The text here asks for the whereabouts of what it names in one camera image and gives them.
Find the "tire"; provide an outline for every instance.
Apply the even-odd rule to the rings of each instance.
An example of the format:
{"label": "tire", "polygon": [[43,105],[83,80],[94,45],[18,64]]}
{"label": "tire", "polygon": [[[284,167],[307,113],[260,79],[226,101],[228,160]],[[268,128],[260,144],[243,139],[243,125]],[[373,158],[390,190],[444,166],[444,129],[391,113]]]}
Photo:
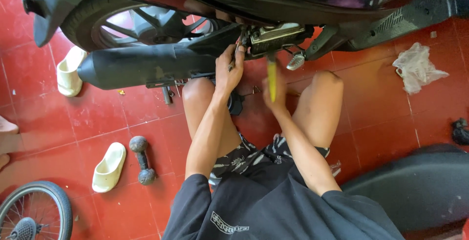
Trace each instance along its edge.
{"label": "tire", "polygon": [[[148,4],[133,0],[83,0],[68,14],[60,27],[63,34],[80,48],[88,52],[103,49],[91,37],[95,23],[106,15],[113,15],[113,12],[117,10],[138,5],[148,6]],[[213,24],[214,31],[227,25],[224,21],[208,20]]]}
{"label": "tire", "polygon": [[17,201],[15,200],[15,198],[19,199],[19,197],[21,197],[22,194],[24,194],[27,191],[44,192],[44,190],[49,195],[55,196],[55,198],[57,199],[55,203],[57,204],[59,211],[63,214],[62,234],[60,235],[59,240],[70,240],[70,237],[72,236],[72,227],[73,227],[72,207],[70,205],[70,201],[67,195],[65,194],[65,191],[63,191],[55,183],[52,183],[49,181],[34,181],[34,182],[26,183],[23,186],[16,189],[14,192],[12,192],[10,195],[8,195],[5,201],[3,201],[2,205],[0,205],[0,225],[3,225],[4,217],[2,217],[2,215],[3,215],[3,212],[5,211],[4,209],[6,208],[9,209],[11,204]]}

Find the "patterned shorts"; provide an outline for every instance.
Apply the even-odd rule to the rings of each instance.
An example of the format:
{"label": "patterned shorts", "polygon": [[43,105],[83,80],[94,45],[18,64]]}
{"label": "patterned shorts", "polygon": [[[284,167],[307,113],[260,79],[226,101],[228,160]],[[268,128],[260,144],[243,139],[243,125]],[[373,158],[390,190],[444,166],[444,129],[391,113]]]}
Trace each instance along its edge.
{"label": "patterned shorts", "polygon": [[[243,135],[239,135],[241,137],[241,144],[226,156],[218,158],[215,162],[210,173],[209,183],[211,185],[220,183],[221,176],[227,171],[243,174],[250,166],[262,162],[281,164],[282,162],[293,160],[287,140],[279,134],[273,137],[273,142],[270,145],[261,150],[248,142]],[[316,149],[324,158],[329,155],[328,147],[316,147]]]}

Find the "knee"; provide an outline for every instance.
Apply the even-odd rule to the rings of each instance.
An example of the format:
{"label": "knee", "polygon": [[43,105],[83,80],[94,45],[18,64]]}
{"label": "knee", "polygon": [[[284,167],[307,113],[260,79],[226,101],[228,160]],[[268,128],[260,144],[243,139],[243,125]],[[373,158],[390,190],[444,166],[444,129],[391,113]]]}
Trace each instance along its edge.
{"label": "knee", "polygon": [[321,70],[316,72],[313,76],[311,84],[321,84],[321,85],[330,85],[334,87],[344,87],[344,82],[342,78],[335,75],[332,71]]}
{"label": "knee", "polygon": [[192,79],[182,88],[182,99],[187,101],[200,101],[202,99],[212,99],[215,92],[215,85],[209,79],[202,77]]}

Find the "hand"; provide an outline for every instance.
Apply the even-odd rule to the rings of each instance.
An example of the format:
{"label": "hand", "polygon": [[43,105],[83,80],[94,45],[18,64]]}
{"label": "hand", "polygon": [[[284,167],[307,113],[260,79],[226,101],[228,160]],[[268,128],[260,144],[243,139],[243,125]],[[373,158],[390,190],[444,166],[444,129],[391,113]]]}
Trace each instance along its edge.
{"label": "hand", "polygon": [[[241,45],[238,47],[235,60],[232,59],[236,45],[229,45],[225,52],[215,60],[215,93],[227,98],[232,90],[238,85],[243,75],[244,52],[246,49]],[[235,62],[234,68],[228,71],[228,65]]]}
{"label": "hand", "polygon": [[287,108],[285,106],[285,98],[287,95],[287,83],[285,81],[284,75],[280,72],[278,66],[276,82],[276,96],[275,101],[272,102],[270,98],[269,78],[265,78],[262,80],[264,102],[274,114],[276,114],[277,112],[287,111]]}

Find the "white slide sandal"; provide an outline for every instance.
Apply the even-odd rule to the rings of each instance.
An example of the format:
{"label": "white slide sandal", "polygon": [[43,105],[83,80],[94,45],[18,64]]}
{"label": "white slide sandal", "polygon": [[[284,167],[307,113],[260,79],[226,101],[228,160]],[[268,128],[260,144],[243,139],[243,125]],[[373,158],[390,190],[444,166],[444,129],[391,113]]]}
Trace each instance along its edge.
{"label": "white slide sandal", "polygon": [[124,165],[126,150],[123,144],[114,142],[107,149],[104,158],[94,169],[91,187],[97,193],[105,193],[116,186]]}
{"label": "white slide sandal", "polygon": [[83,81],[76,71],[88,54],[78,46],[68,51],[65,59],[57,65],[57,85],[59,92],[67,97],[79,94]]}

